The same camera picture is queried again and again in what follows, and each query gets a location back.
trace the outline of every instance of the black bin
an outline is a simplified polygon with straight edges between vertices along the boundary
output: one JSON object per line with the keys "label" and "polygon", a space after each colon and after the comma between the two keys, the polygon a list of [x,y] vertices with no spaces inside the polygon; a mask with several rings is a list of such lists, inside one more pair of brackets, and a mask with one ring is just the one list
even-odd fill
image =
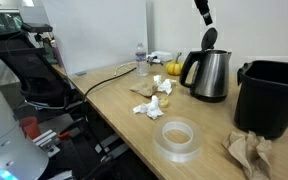
{"label": "black bin", "polygon": [[242,83],[235,125],[266,139],[276,139],[288,127],[288,63],[253,61],[238,70]]}

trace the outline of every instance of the bottle label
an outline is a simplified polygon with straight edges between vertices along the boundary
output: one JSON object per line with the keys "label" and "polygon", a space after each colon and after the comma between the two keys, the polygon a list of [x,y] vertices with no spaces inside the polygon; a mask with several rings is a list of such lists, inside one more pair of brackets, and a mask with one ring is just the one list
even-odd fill
{"label": "bottle label", "polygon": [[145,61],[146,53],[136,53],[136,61]]}

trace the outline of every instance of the clear tape roll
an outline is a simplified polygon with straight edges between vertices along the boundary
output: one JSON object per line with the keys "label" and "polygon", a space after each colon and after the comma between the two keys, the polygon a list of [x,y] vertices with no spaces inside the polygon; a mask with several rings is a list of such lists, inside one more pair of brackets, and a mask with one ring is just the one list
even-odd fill
{"label": "clear tape roll", "polygon": [[[170,141],[165,134],[171,130],[182,131],[189,140],[184,143]],[[156,124],[153,141],[157,152],[164,158],[174,162],[188,162],[197,157],[202,134],[193,121],[183,117],[169,117]]]}

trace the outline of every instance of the stainless steel kettle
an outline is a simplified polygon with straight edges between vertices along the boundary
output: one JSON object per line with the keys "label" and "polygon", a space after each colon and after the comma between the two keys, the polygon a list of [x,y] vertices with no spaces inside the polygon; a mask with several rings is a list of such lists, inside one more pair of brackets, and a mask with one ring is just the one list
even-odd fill
{"label": "stainless steel kettle", "polygon": [[[205,102],[223,101],[228,94],[229,60],[231,52],[212,50],[217,38],[215,28],[210,28],[203,37],[202,51],[190,52],[181,76],[181,85],[190,88],[190,94]],[[197,62],[191,83],[186,83],[192,65]]]}

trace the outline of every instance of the kettle base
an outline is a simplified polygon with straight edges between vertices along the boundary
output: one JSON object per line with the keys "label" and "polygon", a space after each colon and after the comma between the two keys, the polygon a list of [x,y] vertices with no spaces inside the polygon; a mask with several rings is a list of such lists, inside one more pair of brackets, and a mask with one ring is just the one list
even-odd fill
{"label": "kettle base", "polygon": [[220,96],[220,97],[208,97],[208,96],[202,96],[199,94],[195,94],[195,98],[204,102],[209,102],[209,103],[218,103],[218,102],[222,102],[225,100],[227,95],[225,96]]}

